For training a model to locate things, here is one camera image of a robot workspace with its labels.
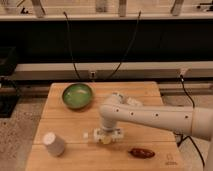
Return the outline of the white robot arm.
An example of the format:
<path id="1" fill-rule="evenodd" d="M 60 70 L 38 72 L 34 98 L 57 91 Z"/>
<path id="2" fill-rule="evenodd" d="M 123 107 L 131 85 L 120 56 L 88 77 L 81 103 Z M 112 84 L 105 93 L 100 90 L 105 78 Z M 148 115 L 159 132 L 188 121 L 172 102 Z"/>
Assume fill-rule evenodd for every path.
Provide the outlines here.
<path id="1" fill-rule="evenodd" d="M 101 128 L 114 131 L 118 121 L 174 131 L 210 142 L 204 171 L 213 171 L 213 109 L 180 106 L 134 106 L 119 93 L 106 98 L 99 108 Z"/>

